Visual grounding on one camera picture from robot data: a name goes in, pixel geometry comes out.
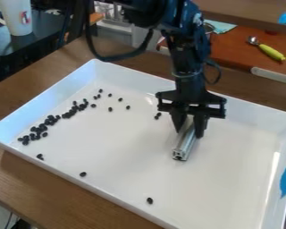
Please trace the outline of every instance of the spoon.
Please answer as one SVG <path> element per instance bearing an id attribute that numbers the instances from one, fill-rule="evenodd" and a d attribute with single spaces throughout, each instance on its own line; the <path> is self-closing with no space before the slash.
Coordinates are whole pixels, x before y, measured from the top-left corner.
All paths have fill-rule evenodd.
<path id="1" fill-rule="evenodd" d="M 272 47 L 269 47 L 267 45 L 260 44 L 257 40 L 257 37 L 249 36 L 247 39 L 247 42 L 251 45 L 258 46 L 263 52 L 265 52 L 267 55 L 269 55 L 270 57 L 272 57 L 276 61 L 282 62 L 282 61 L 286 60 L 286 57 L 283 54 L 281 54 L 280 52 L 278 52 L 277 50 L 275 50 Z"/>

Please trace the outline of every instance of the silver metal bar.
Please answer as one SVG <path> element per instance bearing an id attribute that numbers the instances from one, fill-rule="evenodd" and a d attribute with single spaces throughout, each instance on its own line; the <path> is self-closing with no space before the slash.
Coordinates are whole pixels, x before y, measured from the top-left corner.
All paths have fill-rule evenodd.
<path id="1" fill-rule="evenodd" d="M 194 123 L 183 133 L 176 148 L 172 150 L 172 158 L 187 161 L 196 141 Z"/>

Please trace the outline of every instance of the cable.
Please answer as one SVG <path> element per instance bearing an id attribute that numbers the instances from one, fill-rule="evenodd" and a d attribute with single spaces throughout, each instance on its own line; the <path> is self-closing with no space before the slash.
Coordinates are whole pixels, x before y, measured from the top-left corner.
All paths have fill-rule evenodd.
<path id="1" fill-rule="evenodd" d="M 7 220 L 7 224 L 5 225 L 4 229 L 8 228 L 9 224 L 11 223 L 12 216 L 13 216 L 13 212 L 11 212 L 11 214 L 9 215 L 8 220 Z"/>
<path id="2" fill-rule="evenodd" d="M 58 39 L 57 44 L 56 44 L 56 49 L 62 47 L 64 44 L 64 34 L 65 34 L 65 32 L 68 28 L 69 22 L 70 22 L 71 12 L 72 12 L 72 0 L 69 0 L 68 4 L 67 4 L 67 8 L 66 8 L 65 13 L 64 13 L 63 27 L 62 27 L 62 30 L 60 31 L 60 34 L 59 34 L 59 39 Z"/>
<path id="3" fill-rule="evenodd" d="M 86 40 L 88 43 L 88 47 L 92 54 L 99 60 L 103 62 L 114 62 L 114 61 L 120 61 L 127 58 L 132 58 L 136 55 L 140 55 L 144 53 L 147 50 L 148 43 L 150 39 L 153 37 L 154 31 L 153 29 L 149 29 L 148 34 L 146 35 L 144 41 L 142 44 L 133 50 L 132 52 L 126 53 L 126 54 L 120 54 L 120 55 L 109 55 L 109 56 L 101 56 L 97 50 L 95 49 L 93 38 L 91 36 L 90 32 L 90 12 L 89 12 L 89 6 L 90 6 L 90 0 L 83 0 L 85 5 L 85 14 L 86 14 L 86 22 L 85 22 L 85 31 L 86 31 Z"/>
<path id="4" fill-rule="evenodd" d="M 212 59 L 206 59 L 206 64 L 216 68 L 216 70 L 218 71 L 217 78 L 213 82 L 209 81 L 204 74 L 205 81 L 210 85 L 215 85 L 222 78 L 222 70 L 220 66 Z"/>

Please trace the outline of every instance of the yellow object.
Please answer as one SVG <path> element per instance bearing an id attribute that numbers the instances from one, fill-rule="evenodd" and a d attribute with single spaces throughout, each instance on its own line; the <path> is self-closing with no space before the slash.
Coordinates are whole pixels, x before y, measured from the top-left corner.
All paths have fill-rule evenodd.
<path id="1" fill-rule="evenodd" d="M 273 59 L 277 61 L 285 61 L 286 57 L 282 54 L 279 53 L 277 50 L 273 49 L 272 47 L 269 47 L 267 45 L 258 45 L 263 52 L 265 52 L 267 55 L 272 57 Z"/>

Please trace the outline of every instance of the white cup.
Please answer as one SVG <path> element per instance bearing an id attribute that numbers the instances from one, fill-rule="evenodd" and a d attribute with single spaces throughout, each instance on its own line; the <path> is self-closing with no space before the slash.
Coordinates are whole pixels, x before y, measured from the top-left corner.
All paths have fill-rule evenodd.
<path id="1" fill-rule="evenodd" d="M 0 0 L 0 10 L 6 25 L 14 36 L 24 36 L 32 32 L 30 0 Z"/>

